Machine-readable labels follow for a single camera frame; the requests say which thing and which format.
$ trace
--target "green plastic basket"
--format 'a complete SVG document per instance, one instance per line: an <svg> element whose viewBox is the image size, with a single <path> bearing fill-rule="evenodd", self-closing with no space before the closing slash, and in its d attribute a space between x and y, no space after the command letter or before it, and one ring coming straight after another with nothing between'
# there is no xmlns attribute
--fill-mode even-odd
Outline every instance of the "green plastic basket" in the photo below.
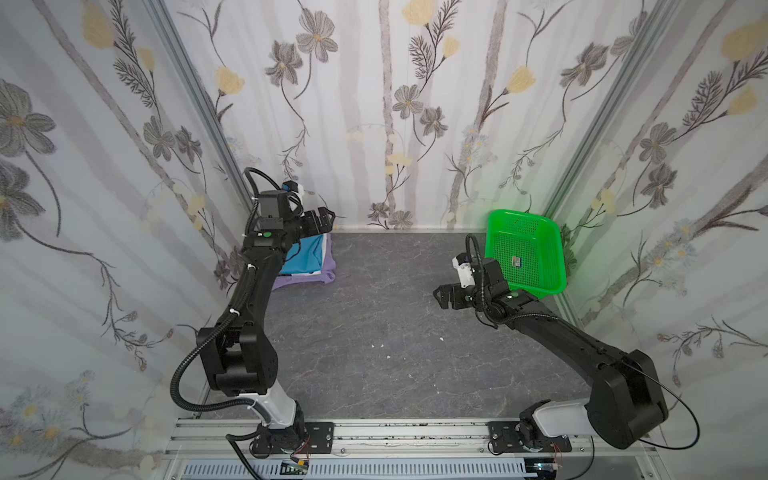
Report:
<svg viewBox="0 0 768 480"><path fill-rule="evenodd" d="M565 290L560 227L547 217L492 211L485 255L501 264L510 290L523 289L540 299Z"/></svg>

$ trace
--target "marble-patterned surface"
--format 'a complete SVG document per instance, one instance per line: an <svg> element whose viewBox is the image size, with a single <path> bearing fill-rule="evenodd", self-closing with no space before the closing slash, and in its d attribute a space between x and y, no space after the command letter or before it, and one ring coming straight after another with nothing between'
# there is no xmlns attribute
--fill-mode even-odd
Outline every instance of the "marble-patterned surface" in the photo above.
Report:
<svg viewBox="0 0 768 480"><path fill-rule="evenodd" d="M335 233L334 283L273 292L265 330L280 356L278 380L306 417L517 416L541 399L589 395L581 377L528 337L483 326L472 310L440 309L432 291L457 281L451 258L464 237ZM224 398L211 392L208 401Z"/></svg>

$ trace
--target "wall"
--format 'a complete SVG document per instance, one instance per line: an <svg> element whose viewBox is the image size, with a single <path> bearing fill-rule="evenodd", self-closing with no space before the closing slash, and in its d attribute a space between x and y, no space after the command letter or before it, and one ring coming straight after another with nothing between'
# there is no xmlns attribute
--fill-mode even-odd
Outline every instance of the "wall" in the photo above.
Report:
<svg viewBox="0 0 768 480"><path fill-rule="evenodd" d="M146 478L245 211L140 2L0 11L3 474Z"/></svg>
<svg viewBox="0 0 768 480"><path fill-rule="evenodd" d="M542 211L653 6L166 4L241 167L374 230Z"/></svg>
<svg viewBox="0 0 768 480"><path fill-rule="evenodd" d="M587 331L641 348L690 403L679 480L764 478L768 7L684 2L556 219ZM667 396L657 442L694 424Z"/></svg>

